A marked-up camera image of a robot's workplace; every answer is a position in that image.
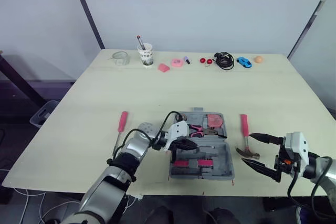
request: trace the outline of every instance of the purple marker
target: purple marker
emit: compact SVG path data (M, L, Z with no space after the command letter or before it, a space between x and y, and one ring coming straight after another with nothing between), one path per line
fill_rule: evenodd
M189 59L188 59L188 57L187 57L187 56L184 56L184 58L183 58L183 59L184 59L184 61L185 61L185 62L187 62L188 64L190 64L190 61L189 61Z

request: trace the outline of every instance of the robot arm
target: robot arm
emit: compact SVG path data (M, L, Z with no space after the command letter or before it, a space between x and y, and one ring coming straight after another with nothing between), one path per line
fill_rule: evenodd
M284 172L296 179L304 177L314 184L318 183L327 193L331 207L336 212L336 160L308 152L308 144L302 132L288 133L286 137L260 133L250 136L263 143L280 145L280 151L275 159L275 170L260 162L242 158L248 166L276 182L280 182L281 173Z
M127 205L126 191L131 182L136 180L134 174L149 146L165 151L197 148L194 142L186 139L189 129L185 121L173 124L168 132L161 131L157 138L158 130L150 123L142 123L138 129L150 139L137 131L116 158L108 160L109 167L83 196L79 212L69 216L62 224L118 223Z

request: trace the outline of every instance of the orange ball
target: orange ball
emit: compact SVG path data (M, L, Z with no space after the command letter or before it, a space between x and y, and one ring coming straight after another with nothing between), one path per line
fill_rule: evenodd
M257 56L256 58L254 58L255 63L262 63L264 61L263 57L261 56Z

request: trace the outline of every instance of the hammer head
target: hammer head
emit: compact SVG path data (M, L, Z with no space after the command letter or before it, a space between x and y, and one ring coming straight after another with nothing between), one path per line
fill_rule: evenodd
M239 148L236 148L236 151L243 157L260 159L259 153L252 153L249 148L245 148L244 151L242 151Z

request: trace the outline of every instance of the open toolbox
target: open toolbox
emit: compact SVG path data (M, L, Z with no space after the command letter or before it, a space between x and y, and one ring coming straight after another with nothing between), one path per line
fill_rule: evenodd
M235 174L230 148L225 141L227 134L223 115L203 112L202 108L180 113L189 125L188 139L195 142L198 148L190 151L177 149L176 153L172 154L176 158L170 164L170 177L233 179Z

